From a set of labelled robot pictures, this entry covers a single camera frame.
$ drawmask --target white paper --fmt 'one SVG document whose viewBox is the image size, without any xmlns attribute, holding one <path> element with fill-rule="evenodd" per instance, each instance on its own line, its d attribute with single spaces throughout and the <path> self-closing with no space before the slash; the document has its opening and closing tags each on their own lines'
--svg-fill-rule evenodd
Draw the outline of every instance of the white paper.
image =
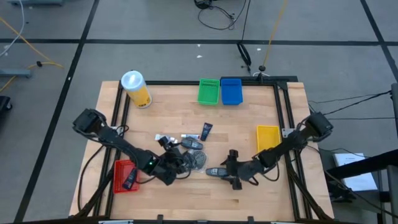
<svg viewBox="0 0 398 224">
<path fill-rule="evenodd" d="M 365 157 L 363 157 L 363 153 L 356 154 L 358 156 L 351 153 L 335 154 L 334 158 L 336 165 L 342 166 L 365 159 Z M 351 188 L 353 191 L 377 190 L 376 183 L 371 173 L 361 174 L 356 177 L 345 178 L 343 179 L 343 183 L 347 185 L 347 187 Z"/>
</svg>

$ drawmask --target wooden table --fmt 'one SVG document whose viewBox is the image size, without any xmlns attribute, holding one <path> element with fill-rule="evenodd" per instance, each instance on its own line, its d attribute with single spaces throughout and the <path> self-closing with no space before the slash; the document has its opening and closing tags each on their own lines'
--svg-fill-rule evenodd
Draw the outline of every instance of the wooden table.
<svg viewBox="0 0 398 224">
<path fill-rule="evenodd" d="M 309 115 L 303 83 L 288 83 L 294 121 L 298 123 Z M 96 109 L 110 123 L 118 82 L 103 82 Z M 244 86 L 244 102 L 239 106 L 203 106 L 197 103 L 198 86 L 150 85 L 153 103 L 146 109 L 137 109 L 131 103 L 127 118 L 130 130 L 125 139 L 136 147 L 150 149 L 157 154 L 163 148 L 154 140 L 156 134 L 180 137 L 181 134 L 200 134 L 203 123 L 213 124 L 204 142 L 208 155 L 207 167 L 218 167 L 230 149 L 239 151 L 239 160 L 249 160 L 255 155 L 256 126 L 278 126 L 273 87 Z M 280 94 L 284 109 L 283 94 Z M 124 99 L 121 101 L 118 121 L 121 120 Z M 88 141 L 82 166 L 99 148 Z M 82 204 L 92 196 L 98 186 L 104 151 L 88 166 L 82 188 Z M 302 152 L 303 169 L 307 188 L 326 214 L 333 217 L 328 189 L 323 174 L 320 155 L 313 149 Z M 243 182 L 242 190 L 232 190 L 226 181 L 193 172 L 185 180 L 176 180 L 166 186 L 155 179 L 140 186 L 138 192 L 116 194 L 111 218 L 153 220 L 163 214 L 165 220 L 247 220 L 294 221 L 284 159 L 279 162 L 280 178 L 270 182 L 260 175 L 259 186 Z M 267 175 L 276 176 L 276 169 Z M 148 177 L 143 174 L 141 180 Z M 301 217 L 304 217 L 302 196 L 297 189 Z M 108 190 L 104 191 L 101 213 L 104 214 Z M 77 213 L 77 187 L 70 214 Z"/>
</svg>

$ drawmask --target blue basket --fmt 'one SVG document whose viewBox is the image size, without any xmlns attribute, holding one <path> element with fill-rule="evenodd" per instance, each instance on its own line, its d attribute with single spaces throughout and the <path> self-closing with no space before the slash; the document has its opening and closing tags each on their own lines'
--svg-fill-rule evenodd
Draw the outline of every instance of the blue basket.
<svg viewBox="0 0 398 224">
<path fill-rule="evenodd" d="M 221 80 L 221 99 L 224 105 L 239 105 L 243 102 L 242 81 L 238 78 Z"/>
</svg>

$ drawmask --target gray object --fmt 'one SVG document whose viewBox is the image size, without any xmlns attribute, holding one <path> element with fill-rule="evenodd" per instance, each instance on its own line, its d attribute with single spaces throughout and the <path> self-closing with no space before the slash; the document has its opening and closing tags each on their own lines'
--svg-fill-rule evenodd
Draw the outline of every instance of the gray object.
<svg viewBox="0 0 398 224">
<path fill-rule="evenodd" d="M 396 128 L 398 134 L 398 83 L 393 83 L 391 85 L 391 97 L 392 97 L 392 105 L 394 107 L 394 116 L 395 116 Z"/>
<path fill-rule="evenodd" d="M 388 184 L 390 189 L 391 212 L 398 214 L 398 167 L 387 166 Z M 398 224 L 398 218 L 392 217 L 393 224 Z"/>
<path fill-rule="evenodd" d="M 282 128 L 282 136 L 283 138 L 287 138 L 287 136 L 294 131 L 294 128 Z"/>
<path fill-rule="evenodd" d="M 8 69 L 0 68 L 0 77 L 18 76 L 18 77 L 32 77 L 32 73 L 28 69 Z"/>
<path fill-rule="evenodd" d="M 63 4 L 63 0 L 21 0 L 22 3 L 25 5 L 29 5 L 29 4 L 58 4 L 60 6 L 62 6 Z M 11 4 L 15 4 L 18 5 L 19 4 L 19 0 L 7 0 L 7 2 L 11 3 Z"/>
</svg>

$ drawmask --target yellow basket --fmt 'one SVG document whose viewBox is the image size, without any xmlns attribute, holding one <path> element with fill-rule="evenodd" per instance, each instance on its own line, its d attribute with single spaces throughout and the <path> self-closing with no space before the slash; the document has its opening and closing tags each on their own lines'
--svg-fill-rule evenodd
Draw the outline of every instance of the yellow basket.
<svg viewBox="0 0 398 224">
<path fill-rule="evenodd" d="M 280 142 L 278 126 L 257 125 L 257 152 L 275 147 Z"/>
</svg>

